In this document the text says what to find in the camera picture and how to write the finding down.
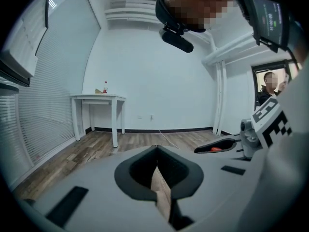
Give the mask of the wooden floor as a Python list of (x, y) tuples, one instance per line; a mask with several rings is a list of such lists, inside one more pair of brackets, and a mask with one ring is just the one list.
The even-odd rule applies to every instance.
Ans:
[[(111, 133), (101, 131), (89, 133), (57, 153), (19, 184), (13, 190), (14, 198), (23, 208), (24, 201), (32, 203), (38, 200), (51, 187), (85, 164), (132, 149), (145, 146), (156, 146), (157, 149), (161, 145), (194, 153), (197, 147), (224, 138), (208, 130), (157, 134), (119, 133), (117, 137), (118, 147), (114, 148)], [(158, 168), (154, 170), (148, 185), (157, 194), (156, 206), (168, 222), (171, 210), (170, 188)]]

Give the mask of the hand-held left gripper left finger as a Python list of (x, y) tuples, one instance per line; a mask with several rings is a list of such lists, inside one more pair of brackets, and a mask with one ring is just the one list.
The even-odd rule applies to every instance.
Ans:
[(156, 146), (97, 159), (75, 170), (38, 200), (23, 202), (42, 232), (174, 232), (157, 208), (152, 178)]

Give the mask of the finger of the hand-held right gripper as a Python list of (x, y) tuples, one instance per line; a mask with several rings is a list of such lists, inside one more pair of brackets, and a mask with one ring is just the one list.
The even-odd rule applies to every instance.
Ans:
[(230, 138), (221, 139), (221, 140), (213, 141), (206, 145), (197, 147), (194, 150), (194, 153), (210, 152), (212, 147), (219, 147), (222, 149), (222, 151), (229, 151), (232, 148), (234, 148), (236, 145), (237, 145), (237, 142), (234, 139), (230, 139)]
[(214, 152), (200, 152), (198, 155), (201, 156), (212, 156), (218, 158), (227, 158), (227, 159), (234, 159), (234, 160), (251, 160), (250, 157), (246, 157), (244, 155), (243, 150), (229, 150), (229, 151), (214, 151)]

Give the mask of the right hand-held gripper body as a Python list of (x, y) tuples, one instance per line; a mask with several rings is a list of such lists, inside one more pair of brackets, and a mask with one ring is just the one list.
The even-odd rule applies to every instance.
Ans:
[(260, 149), (270, 149), (284, 136), (292, 134), (290, 123), (276, 98), (269, 98), (249, 119), (240, 123), (244, 156), (252, 158)]

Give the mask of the glass partition with blinds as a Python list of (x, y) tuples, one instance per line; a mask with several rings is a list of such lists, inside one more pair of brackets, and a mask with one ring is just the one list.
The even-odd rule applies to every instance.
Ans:
[(89, 0), (50, 0), (48, 21), (30, 85), (0, 96), (0, 173), (10, 189), (72, 142), (71, 96), (82, 92), (100, 31)]

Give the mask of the white table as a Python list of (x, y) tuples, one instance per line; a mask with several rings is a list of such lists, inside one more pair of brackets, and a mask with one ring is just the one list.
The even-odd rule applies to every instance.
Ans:
[(126, 98), (114, 95), (114, 94), (75, 94), (71, 95), (71, 114), (73, 122), (73, 131), (75, 135), (75, 140), (80, 140), (80, 134), (78, 130), (77, 122), (77, 112), (76, 112), (76, 101), (82, 101), (84, 104), (89, 104), (89, 116), (91, 130), (95, 130), (94, 126), (94, 112), (92, 105), (110, 105), (112, 114), (111, 114), (111, 123), (112, 123), (112, 143), (113, 147), (118, 147), (118, 137), (117, 137), (117, 108), (120, 107), (120, 116), (121, 116), (121, 133), (125, 134), (125, 114), (126, 114)]

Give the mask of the white vertical pipes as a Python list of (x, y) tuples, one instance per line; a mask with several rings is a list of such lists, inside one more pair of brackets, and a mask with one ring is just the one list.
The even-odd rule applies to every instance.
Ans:
[(226, 99), (227, 99), (227, 74), (225, 61), (216, 63), (217, 75), (217, 103), (215, 111), (215, 119), (212, 132), (221, 135), (222, 124), (225, 116)]

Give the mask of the black window frame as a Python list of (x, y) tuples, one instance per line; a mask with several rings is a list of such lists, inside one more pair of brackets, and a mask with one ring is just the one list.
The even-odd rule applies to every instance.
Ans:
[(300, 70), (302, 70), (302, 65), (300, 63), (295, 64), (291, 59), (252, 66), (255, 109), (260, 106), (258, 93), (261, 91), (262, 86), (265, 85), (263, 77), (267, 72), (274, 72), (278, 77), (278, 84), (280, 84), (286, 79), (288, 79), (288, 83), (295, 79)]

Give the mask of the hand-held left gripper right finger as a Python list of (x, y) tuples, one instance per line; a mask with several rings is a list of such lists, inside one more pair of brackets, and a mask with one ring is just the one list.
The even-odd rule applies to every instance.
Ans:
[(211, 215), (231, 198), (246, 204), (261, 174), (261, 154), (251, 161), (157, 147), (157, 166), (170, 188), (169, 224), (181, 230)]

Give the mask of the black recorder with screen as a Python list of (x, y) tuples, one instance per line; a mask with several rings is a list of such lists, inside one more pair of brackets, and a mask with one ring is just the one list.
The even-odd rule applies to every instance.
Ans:
[(236, 0), (243, 17), (253, 29), (257, 45), (263, 44), (277, 53), (287, 51), (289, 13), (278, 0)]

